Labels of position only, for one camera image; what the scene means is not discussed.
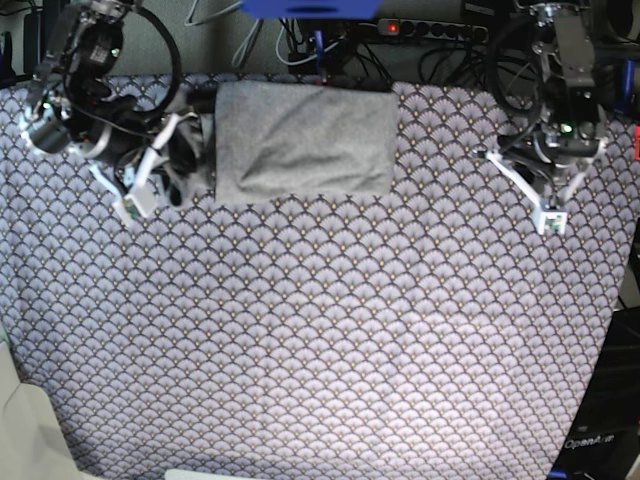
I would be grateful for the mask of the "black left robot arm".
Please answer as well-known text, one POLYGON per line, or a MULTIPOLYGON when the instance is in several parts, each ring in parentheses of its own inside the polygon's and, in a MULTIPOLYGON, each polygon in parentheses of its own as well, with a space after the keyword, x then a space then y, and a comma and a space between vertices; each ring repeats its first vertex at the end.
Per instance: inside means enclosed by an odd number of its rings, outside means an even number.
POLYGON ((595 49, 581 1, 517 1, 515 16, 486 53, 488 87, 504 111, 523 116, 522 132, 502 134, 485 157, 533 202, 568 202, 607 143, 606 115, 596 96, 595 49), (530 107, 509 104, 498 79, 498 57, 514 34, 524 34, 532 69, 530 107))

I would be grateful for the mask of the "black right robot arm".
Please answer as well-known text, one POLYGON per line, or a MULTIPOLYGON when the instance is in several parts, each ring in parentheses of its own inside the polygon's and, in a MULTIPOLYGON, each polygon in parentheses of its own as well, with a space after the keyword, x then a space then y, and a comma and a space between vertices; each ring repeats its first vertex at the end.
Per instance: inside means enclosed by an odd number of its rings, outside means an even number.
POLYGON ((203 140, 195 96, 181 83, 178 46, 163 22, 138 1, 73 1, 58 17, 29 85, 20 119, 27 146, 41 156, 65 151, 112 170, 108 186, 124 197, 134 186, 125 173, 160 179, 168 203, 183 205, 200 169, 203 140), (171 63, 168 89, 159 104, 138 109, 133 95, 117 96, 105 77, 124 46, 124 20, 134 13, 164 40, 171 63))

